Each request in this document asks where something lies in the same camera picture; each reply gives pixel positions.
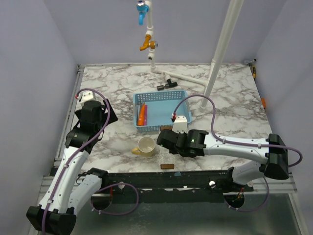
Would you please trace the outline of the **light blue plastic basket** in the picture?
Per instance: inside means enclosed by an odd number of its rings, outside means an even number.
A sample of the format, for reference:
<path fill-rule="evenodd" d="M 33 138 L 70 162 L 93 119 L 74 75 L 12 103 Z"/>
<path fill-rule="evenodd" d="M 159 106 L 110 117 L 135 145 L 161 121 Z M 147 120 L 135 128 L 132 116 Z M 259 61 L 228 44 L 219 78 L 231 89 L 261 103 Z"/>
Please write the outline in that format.
<path fill-rule="evenodd" d="M 184 90 L 136 93 L 133 95 L 134 126 L 138 132 L 158 131 L 161 126 L 172 126 L 171 116 L 179 102 L 188 96 Z M 137 124 L 141 106 L 147 105 L 147 124 Z"/>

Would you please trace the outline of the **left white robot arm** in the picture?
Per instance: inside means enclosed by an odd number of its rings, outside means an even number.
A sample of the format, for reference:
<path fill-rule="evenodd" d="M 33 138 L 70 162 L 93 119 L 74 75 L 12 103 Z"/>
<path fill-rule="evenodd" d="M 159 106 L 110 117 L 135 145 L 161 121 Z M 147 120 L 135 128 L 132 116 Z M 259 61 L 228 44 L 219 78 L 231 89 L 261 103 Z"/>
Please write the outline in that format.
<path fill-rule="evenodd" d="M 92 170 L 85 183 L 74 187 L 105 127 L 118 118 L 108 99 L 86 101 L 75 115 L 78 121 L 66 136 L 62 160 L 53 181 L 39 204 L 29 207 L 26 213 L 34 229 L 47 234 L 71 234 L 83 205 L 94 192 L 104 193 L 109 186 L 104 178 L 106 171 Z"/>

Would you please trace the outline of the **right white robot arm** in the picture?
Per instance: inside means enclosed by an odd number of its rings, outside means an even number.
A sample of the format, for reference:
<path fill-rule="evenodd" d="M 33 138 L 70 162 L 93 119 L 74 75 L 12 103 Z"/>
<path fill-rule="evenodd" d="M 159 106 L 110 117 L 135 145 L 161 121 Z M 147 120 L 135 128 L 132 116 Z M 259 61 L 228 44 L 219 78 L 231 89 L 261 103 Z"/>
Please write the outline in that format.
<path fill-rule="evenodd" d="M 230 169 L 231 176 L 225 179 L 225 187 L 231 192 L 262 177 L 275 180 L 289 178 L 288 151 L 277 134 L 270 134 L 266 139 L 242 139 L 215 137 L 204 130 L 176 133 L 165 129 L 156 142 L 169 153 L 182 157 L 221 155 L 248 160 L 248 163 Z"/>

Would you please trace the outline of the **yellow ceramic mug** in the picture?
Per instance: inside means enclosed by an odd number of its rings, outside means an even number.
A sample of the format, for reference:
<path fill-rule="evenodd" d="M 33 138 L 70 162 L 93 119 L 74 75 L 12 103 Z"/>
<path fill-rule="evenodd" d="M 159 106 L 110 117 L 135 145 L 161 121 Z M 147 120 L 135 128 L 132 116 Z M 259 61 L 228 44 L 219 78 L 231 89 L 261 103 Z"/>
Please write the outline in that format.
<path fill-rule="evenodd" d="M 137 147 L 132 149 L 132 154 L 140 155 L 144 157 L 151 157 L 156 152 L 155 141 L 151 137 L 142 137 L 138 143 Z"/>

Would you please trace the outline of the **clear tray with brown ends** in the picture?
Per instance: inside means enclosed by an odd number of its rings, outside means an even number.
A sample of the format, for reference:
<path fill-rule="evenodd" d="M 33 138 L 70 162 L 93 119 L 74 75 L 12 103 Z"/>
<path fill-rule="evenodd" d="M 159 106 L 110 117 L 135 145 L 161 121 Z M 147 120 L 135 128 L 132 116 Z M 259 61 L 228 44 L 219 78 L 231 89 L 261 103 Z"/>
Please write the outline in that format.
<path fill-rule="evenodd" d="M 175 158 L 169 153 L 169 150 L 164 148 L 161 144 L 158 144 L 160 156 L 158 162 L 161 170 L 174 170 L 175 169 Z"/>

